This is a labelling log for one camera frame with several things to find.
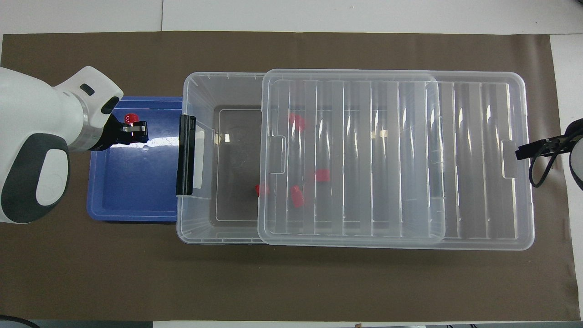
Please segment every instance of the white table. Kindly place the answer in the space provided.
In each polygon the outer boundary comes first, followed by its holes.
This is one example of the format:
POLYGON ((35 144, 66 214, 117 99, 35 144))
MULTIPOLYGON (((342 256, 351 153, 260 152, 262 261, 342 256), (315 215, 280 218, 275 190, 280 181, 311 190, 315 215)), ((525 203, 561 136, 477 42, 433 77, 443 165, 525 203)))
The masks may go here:
MULTIPOLYGON (((230 30, 551 34, 561 130, 583 117, 583 5, 575 0, 2 0, 0 41, 9 33, 230 30)), ((568 167, 567 156, 562 156, 568 167)), ((566 172, 577 281, 583 285, 583 203, 566 172)), ((579 288, 583 300, 583 288, 579 288)), ((306 327, 286 323, 285 327, 306 327)), ((313 323, 312 327, 353 323, 313 323)), ((156 327, 209 327, 166 322, 156 327)), ((221 323, 220 327, 241 327, 221 323)))

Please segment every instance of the transparent storage box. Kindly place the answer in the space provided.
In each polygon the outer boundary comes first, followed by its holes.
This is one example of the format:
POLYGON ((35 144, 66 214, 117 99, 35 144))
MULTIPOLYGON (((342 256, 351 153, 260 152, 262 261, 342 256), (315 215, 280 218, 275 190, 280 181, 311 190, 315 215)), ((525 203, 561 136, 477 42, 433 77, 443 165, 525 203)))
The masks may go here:
POLYGON ((193 192, 178 200, 186 242, 522 250, 534 240, 528 167, 514 155, 528 142, 516 74, 194 74, 183 113, 205 153, 194 151, 193 192))

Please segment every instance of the red object in gripper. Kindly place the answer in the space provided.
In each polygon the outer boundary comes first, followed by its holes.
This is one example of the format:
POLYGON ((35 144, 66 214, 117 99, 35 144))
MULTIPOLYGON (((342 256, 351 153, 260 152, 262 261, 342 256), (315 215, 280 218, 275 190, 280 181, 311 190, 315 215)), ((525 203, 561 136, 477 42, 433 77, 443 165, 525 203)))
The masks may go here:
POLYGON ((316 170, 316 182, 328 182, 330 181, 330 170, 328 169, 321 169, 316 170))
POLYGON ((126 124, 132 124, 132 123, 137 122, 139 120, 140 120, 140 118, 138 117, 138 115, 134 114, 134 113, 126 114, 124 117, 124 122, 126 124))

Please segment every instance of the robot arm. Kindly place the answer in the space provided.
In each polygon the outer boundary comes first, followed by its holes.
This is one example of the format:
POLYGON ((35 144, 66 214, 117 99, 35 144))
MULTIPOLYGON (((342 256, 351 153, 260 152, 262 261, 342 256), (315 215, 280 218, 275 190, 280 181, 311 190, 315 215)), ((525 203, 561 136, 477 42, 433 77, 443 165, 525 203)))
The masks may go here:
POLYGON ((0 68, 0 222, 29 223, 55 207, 68 183, 69 151, 147 141, 145 122, 111 115, 122 97, 93 67, 55 87, 0 68))

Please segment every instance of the blue tray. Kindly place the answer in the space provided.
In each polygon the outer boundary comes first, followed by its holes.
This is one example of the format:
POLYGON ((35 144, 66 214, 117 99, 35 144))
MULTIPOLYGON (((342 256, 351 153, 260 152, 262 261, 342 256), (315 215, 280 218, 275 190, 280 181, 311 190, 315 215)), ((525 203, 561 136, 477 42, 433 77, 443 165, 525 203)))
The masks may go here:
POLYGON ((175 222, 181 97, 124 97, 113 115, 146 121, 147 144, 91 153, 87 212, 100 221, 175 222))

